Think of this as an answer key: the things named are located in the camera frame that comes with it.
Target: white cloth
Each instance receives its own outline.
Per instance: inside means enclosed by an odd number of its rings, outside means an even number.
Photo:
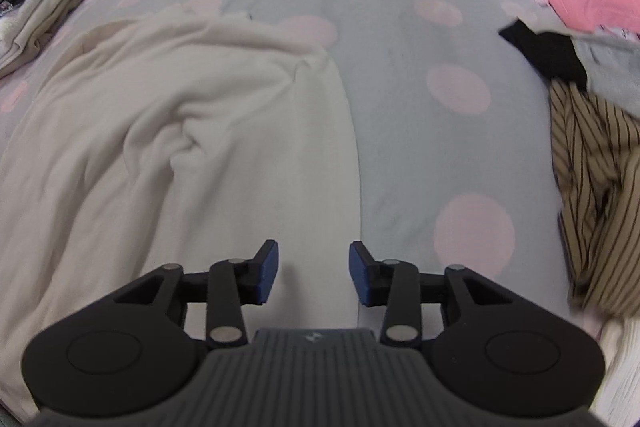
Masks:
[[[18,9],[0,18],[0,57],[8,53],[20,30],[42,0],[25,0]]]
[[[163,263],[203,271],[273,238],[248,328],[357,325],[349,105],[326,52],[276,28],[173,9],[79,36],[0,160],[0,201],[0,400],[22,420],[30,338]]]
[[[20,32],[15,36],[10,49],[0,57],[0,70],[13,62],[24,51],[29,37],[47,19],[63,0],[42,0],[31,13]]]
[[[600,338],[607,372],[591,412],[611,427],[640,421],[640,319],[608,321]]]

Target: gray bedsheet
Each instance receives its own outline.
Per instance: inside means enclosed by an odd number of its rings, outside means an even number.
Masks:
[[[497,34],[514,16],[557,24],[551,10],[533,0],[87,0],[0,86],[1,148],[73,36],[174,3],[249,12],[329,49],[351,104],[374,256],[428,271],[463,263],[570,316],[546,87]],[[432,308],[427,335],[440,330]],[[362,309],[359,322],[380,318]]]

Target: cream blanket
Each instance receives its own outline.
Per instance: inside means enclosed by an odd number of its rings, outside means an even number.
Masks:
[[[269,26],[174,9],[78,37],[0,161],[0,201],[0,401],[22,420],[30,338],[163,263],[204,271],[274,238],[250,329],[356,326],[348,102],[322,49]]]

